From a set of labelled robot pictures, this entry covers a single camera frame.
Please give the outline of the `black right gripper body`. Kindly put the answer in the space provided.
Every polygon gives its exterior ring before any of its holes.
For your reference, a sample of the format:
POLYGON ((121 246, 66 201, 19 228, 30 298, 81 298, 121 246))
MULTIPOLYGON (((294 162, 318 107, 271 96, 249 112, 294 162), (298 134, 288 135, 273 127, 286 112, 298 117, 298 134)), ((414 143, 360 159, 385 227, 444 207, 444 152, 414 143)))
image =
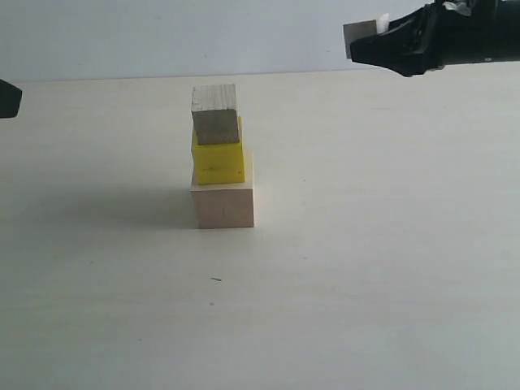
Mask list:
POLYGON ((440 2, 423 6, 427 38, 418 53, 427 56, 428 72, 449 65, 519 60, 518 1, 475 1, 471 16, 446 11, 440 2))

